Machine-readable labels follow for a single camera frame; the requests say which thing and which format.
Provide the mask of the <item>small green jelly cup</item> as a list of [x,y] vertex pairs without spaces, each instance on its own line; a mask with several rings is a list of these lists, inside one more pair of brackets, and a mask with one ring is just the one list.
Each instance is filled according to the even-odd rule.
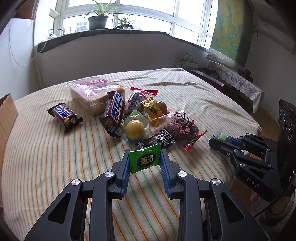
[[223,142],[230,142],[229,136],[221,128],[218,128],[215,131],[214,137],[217,138],[217,139],[219,139],[219,140],[221,140],[221,141],[223,141]]

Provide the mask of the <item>red-edged bag of dates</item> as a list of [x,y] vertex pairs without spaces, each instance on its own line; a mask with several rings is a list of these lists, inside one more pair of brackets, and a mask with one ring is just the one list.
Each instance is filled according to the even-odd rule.
[[152,119],[152,121],[158,124],[158,127],[165,128],[185,152],[189,152],[197,140],[207,132],[183,110],[171,111],[166,115]]

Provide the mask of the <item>black patterned snack packet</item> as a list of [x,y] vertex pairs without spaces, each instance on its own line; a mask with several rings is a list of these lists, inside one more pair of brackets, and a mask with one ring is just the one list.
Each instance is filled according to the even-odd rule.
[[155,135],[151,136],[150,138],[137,142],[136,146],[139,149],[144,149],[144,148],[154,146],[156,144],[160,144],[161,149],[167,149],[170,146],[174,145],[175,143],[176,141],[172,137],[172,135],[169,133],[169,131],[166,128],[162,128],[159,132],[157,132]]

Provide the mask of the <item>brown braised egg pack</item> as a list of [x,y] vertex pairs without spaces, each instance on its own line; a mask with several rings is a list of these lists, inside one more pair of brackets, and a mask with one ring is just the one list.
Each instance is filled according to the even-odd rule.
[[167,105],[163,101],[157,101],[157,104],[164,115],[169,114],[172,111],[174,111],[173,109],[168,108]]

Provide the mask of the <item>green snack sachet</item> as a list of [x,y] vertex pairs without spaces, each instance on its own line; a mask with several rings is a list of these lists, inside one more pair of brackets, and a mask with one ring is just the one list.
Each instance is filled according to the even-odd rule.
[[141,170],[160,164],[161,144],[156,144],[144,149],[130,151],[130,173],[134,174]]

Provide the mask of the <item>yellow candy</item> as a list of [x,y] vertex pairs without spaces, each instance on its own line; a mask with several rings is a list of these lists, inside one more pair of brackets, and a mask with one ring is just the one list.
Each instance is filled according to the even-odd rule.
[[155,121],[154,119],[159,118],[159,117],[163,116],[164,114],[161,111],[161,108],[159,107],[157,102],[154,100],[154,98],[151,96],[151,97],[147,98],[146,100],[141,101],[140,105],[145,109],[145,111],[149,115],[152,125],[154,127],[159,126],[159,123],[157,121]]

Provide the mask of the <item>yellow jelly cup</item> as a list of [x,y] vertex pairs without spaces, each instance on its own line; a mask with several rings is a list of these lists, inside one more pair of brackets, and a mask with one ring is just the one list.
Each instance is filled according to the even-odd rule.
[[149,121],[140,112],[133,111],[125,120],[122,139],[130,144],[136,144],[147,138]]

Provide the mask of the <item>small Snickers bar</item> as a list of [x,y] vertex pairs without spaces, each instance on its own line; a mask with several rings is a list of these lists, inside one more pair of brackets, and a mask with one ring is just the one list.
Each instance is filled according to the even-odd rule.
[[64,134],[83,122],[83,118],[69,109],[65,102],[59,103],[47,110],[48,114],[56,118],[64,126]]

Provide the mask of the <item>red clear bag of nuts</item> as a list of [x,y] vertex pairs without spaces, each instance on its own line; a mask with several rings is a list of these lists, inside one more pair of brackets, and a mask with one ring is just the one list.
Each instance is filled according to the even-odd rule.
[[125,104],[125,116],[129,116],[133,111],[140,112],[147,118],[147,112],[141,106],[141,102],[158,94],[158,90],[147,90],[136,87],[131,87],[129,90],[129,97]]

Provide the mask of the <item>large Snickers bar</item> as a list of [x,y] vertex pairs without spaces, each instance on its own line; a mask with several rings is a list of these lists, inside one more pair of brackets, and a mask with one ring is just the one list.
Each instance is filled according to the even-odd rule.
[[100,123],[109,135],[114,138],[121,138],[125,120],[125,99],[118,91],[108,93],[109,99],[104,111],[104,115],[100,118]]

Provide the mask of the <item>lace cloth covered cabinet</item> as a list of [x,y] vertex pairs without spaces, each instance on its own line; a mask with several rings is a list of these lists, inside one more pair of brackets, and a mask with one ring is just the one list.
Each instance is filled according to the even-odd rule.
[[230,84],[236,90],[239,90],[246,97],[248,97],[252,101],[252,112],[257,112],[260,106],[260,102],[263,100],[264,97],[263,90],[239,75],[234,70],[229,69],[219,63],[210,61],[207,65],[207,68],[215,70],[219,74],[221,79],[223,79],[226,83]]

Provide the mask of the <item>dark wooden side table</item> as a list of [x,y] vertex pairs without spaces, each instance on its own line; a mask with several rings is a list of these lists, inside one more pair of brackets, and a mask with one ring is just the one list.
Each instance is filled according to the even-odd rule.
[[198,68],[195,70],[188,70],[188,72],[195,75],[196,77],[199,77],[208,84],[212,85],[226,96],[234,99],[236,90],[230,84],[227,84],[226,81],[221,78],[221,76],[218,74],[216,70]]

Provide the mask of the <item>striped bed sheet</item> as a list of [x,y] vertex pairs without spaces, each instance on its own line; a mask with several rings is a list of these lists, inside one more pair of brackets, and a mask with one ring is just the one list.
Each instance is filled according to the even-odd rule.
[[15,105],[1,193],[4,221],[19,240],[64,188],[102,176],[124,154],[132,156],[128,187],[111,203],[116,240],[176,240],[180,203],[165,193],[161,152],[193,177],[229,186],[234,169],[210,138],[260,130],[241,106],[181,68],[82,78]]

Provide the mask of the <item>green patterned bag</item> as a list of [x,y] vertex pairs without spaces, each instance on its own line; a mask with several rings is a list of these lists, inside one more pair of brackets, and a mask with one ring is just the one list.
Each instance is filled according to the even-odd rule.
[[199,64],[195,62],[191,54],[186,53],[175,59],[174,67],[183,68],[187,70],[195,70],[198,69]]

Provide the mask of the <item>wall map poster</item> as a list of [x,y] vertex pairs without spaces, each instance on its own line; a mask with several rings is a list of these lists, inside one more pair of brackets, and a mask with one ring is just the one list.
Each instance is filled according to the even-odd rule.
[[230,68],[244,67],[253,33],[253,10],[248,1],[218,1],[207,59]]

